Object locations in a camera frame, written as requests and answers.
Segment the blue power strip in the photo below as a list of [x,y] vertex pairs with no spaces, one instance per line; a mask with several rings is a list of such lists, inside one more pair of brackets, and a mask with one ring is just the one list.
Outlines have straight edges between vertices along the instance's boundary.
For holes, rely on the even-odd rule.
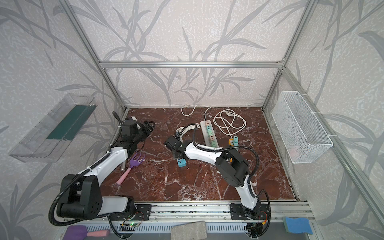
[[179,168],[185,167],[187,165],[186,159],[177,159],[177,164]]

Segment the white multicolour power strip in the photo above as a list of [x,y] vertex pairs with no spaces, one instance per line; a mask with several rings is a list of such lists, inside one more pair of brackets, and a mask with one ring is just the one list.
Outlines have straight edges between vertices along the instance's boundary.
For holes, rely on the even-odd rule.
[[215,135],[215,131],[210,120],[201,121],[200,127],[203,133],[205,145],[212,148],[218,148],[219,144]]

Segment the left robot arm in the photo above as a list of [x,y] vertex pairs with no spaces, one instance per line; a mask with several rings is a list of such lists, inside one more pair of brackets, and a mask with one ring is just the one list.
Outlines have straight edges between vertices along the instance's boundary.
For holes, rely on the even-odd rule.
[[101,159],[82,172],[63,178],[60,192],[49,209],[50,223],[63,227],[113,213],[134,215],[136,206],[132,197],[104,197],[101,185],[136,152],[138,144],[144,142],[154,128],[153,121],[140,123],[135,118],[129,118],[120,122],[120,135]]

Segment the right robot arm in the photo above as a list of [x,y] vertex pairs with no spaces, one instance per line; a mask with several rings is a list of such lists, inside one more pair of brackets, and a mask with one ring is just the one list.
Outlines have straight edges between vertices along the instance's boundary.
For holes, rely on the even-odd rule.
[[165,146],[172,151],[176,159],[198,160],[216,166],[228,185],[236,188],[241,202],[230,204],[232,220],[270,219],[270,205],[261,203],[260,196],[253,190],[251,178],[254,174],[249,171],[247,160],[237,151],[247,149],[255,153],[253,149],[245,146],[213,148],[193,141],[182,142],[174,136],[165,141]]

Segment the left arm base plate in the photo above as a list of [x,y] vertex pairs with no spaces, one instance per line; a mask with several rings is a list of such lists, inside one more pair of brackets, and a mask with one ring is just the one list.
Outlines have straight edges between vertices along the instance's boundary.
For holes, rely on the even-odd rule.
[[125,221],[148,221],[150,219],[152,205],[139,204],[136,205],[137,209],[133,214],[130,213],[118,213],[118,220]]

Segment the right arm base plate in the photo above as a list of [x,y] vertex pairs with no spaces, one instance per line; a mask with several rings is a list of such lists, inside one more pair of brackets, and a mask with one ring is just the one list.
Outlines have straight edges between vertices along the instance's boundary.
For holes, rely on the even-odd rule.
[[244,207],[242,204],[230,204],[231,220],[269,220],[270,206],[258,202],[251,210]]

